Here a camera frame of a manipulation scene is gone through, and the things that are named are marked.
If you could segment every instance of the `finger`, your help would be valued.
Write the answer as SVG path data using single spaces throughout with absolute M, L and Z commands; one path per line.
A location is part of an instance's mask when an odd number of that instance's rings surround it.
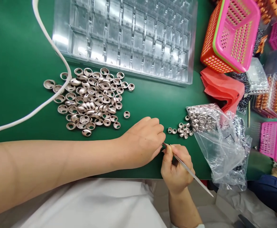
M 171 146 L 167 145 L 166 153 L 164 154 L 163 162 L 162 162 L 162 170 L 164 172 L 168 172 L 171 170 L 172 159 L 173 159 L 173 153 L 171 150 Z

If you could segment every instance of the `clear plastic tray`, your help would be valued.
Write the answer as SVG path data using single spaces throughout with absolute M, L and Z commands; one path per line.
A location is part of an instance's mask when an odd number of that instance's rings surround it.
M 69 60 L 192 84 L 196 0 L 56 0 L 52 39 Z

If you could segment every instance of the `white cord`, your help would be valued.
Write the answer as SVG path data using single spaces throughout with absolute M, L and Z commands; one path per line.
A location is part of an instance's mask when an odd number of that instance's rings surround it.
M 34 11 L 34 14 L 35 14 L 35 17 L 41 27 L 41 30 L 43 31 L 43 33 L 45 34 L 47 40 L 49 41 L 49 43 L 52 45 L 53 49 L 56 51 L 56 53 L 59 55 L 59 57 L 62 59 L 62 61 L 64 62 L 66 68 L 67 68 L 67 71 L 68 71 L 68 77 L 67 77 L 67 80 L 66 82 L 63 84 L 63 86 L 57 91 L 56 94 L 54 94 L 52 97 L 50 97 L 47 101 L 45 101 L 44 103 L 42 103 L 39 107 L 37 107 L 34 111 L 32 111 L 30 114 L 28 114 L 27 116 L 17 120 L 17 121 L 14 121 L 12 123 L 9 123 L 9 124 L 6 124 L 6 125 L 3 125 L 0 127 L 0 131 L 1 130 L 4 130 L 4 129 L 7 129 L 7 128 L 10 128 L 10 127 L 13 127 L 17 124 L 20 124 L 28 119 L 30 119 L 32 116 L 34 116 L 36 113 L 38 113 L 43 107 L 45 107 L 47 104 L 49 104 L 51 101 L 53 101 L 65 88 L 66 86 L 68 85 L 68 83 L 70 82 L 70 80 L 72 79 L 72 74 L 71 74 L 71 69 L 66 61 L 66 59 L 63 57 L 63 55 L 61 54 L 61 52 L 58 50 L 58 48 L 55 46 L 55 44 L 53 43 L 53 41 L 51 40 L 49 34 L 47 33 L 47 30 L 46 28 L 44 27 L 44 24 L 40 18 L 40 14 L 38 12 L 38 0 L 32 0 L 32 5 L 33 5 L 33 11 Z

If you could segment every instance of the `person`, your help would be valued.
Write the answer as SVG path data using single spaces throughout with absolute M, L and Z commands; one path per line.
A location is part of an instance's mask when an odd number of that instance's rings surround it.
M 86 178 L 147 164 L 162 149 L 163 130 L 157 118 L 145 117 L 112 140 L 1 142 L 0 213 L 47 192 L 13 227 L 166 227 L 143 182 Z M 171 223 L 204 227 L 187 188 L 193 177 L 172 164 L 176 154 L 195 173 L 186 147 L 163 152 Z

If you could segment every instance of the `silver metal part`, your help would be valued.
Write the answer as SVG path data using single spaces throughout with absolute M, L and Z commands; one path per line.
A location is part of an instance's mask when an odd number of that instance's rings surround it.
M 44 81 L 44 87 L 46 89 L 53 89 L 53 87 L 55 86 L 55 81 L 54 80 L 46 80 Z
M 125 119 L 128 119 L 130 117 L 130 112 L 125 111 L 124 112 L 124 117 L 125 117 Z
M 71 114 L 76 114 L 78 112 L 77 107 L 76 106 L 69 106 L 68 107 L 68 112 Z
M 114 122 L 113 127 L 115 129 L 119 129 L 120 128 L 120 123 L 119 122 Z
M 109 118 L 110 120 L 111 120 L 111 122 L 116 122 L 116 121 L 118 121 L 119 119 L 118 119 L 118 117 L 117 116 L 115 116 L 115 115 L 112 115 L 112 116 L 110 116 L 110 118 Z
M 87 129 L 94 130 L 95 129 L 95 123 L 88 123 L 87 124 Z
M 75 73 L 76 75 L 83 75 L 83 74 L 84 74 L 84 72 L 83 72 L 83 70 L 82 70 L 81 68 L 76 68 L 76 69 L 74 70 L 74 73 Z
M 92 134 L 92 132 L 89 129 L 84 129 L 82 130 L 82 134 L 83 136 L 89 137 Z
M 66 101 L 65 105 L 67 105 L 67 106 L 77 106 L 77 103 L 75 101 Z
M 124 92 L 124 89 L 123 89 L 122 87 L 118 87 L 117 90 L 116 90 L 116 92 L 117 92 L 118 94 L 122 94 L 122 93 Z
M 66 100 L 66 98 L 63 96 L 63 95 L 58 95 L 53 101 L 55 102 L 55 103 L 63 103 L 64 101 Z
M 106 127 L 109 127 L 111 125 L 111 120 L 110 119 L 104 119 L 104 125 Z
M 72 122 L 69 122 L 66 124 L 66 127 L 68 130 L 73 130 L 76 128 L 76 124 L 75 123 L 72 123 Z
M 94 123 L 95 123 L 96 125 L 100 126 L 100 125 L 103 125 L 104 121 L 103 121 L 102 119 L 98 118 L 98 119 L 95 119 L 95 120 L 94 120 Z
M 62 104 L 62 105 L 57 107 L 57 111 L 60 114 L 66 114 L 68 112 L 68 107 L 66 105 Z
M 122 109 L 123 105 L 122 105 L 122 103 L 117 102 L 117 103 L 115 104 L 115 107 L 116 107 L 116 109 L 120 110 L 120 109 Z
M 75 98 L 76 98 L 75 93 L 70 92 L 66 94 L 66 100 L 75 100 Z
M 93 71 L 92 71 L 90 68 L 85 68 L 85 69 L 84 69 L 84 74 L 85 74 L 87 77 L 91 77 L 92 74 L 93 74 Z
M 87 124 L 86 123 L 81 123 L 81 122 L 77 122 L 76 123 L 76 126 L 78 129 L 85 129 L 87 127 Z
M 122 82 L 121 86 L 122 86 L 124 89 L 127 89 L 127 88 L 128 88 L 128 82 Z
M 118 79 L 123 79 L 123 78 L 125 77 L 125 75 L 124 75 L 123 72 L 118 72 L 118 73 L 116 74 L 116 77 L 117 77 Z
M 133 90 L 134 90 L 134 84 L 133 84 L 133 83 L 130 83 L 130 84 L 128 85 L 128 89 L 129 89 L 129 91 L 133 91 Z

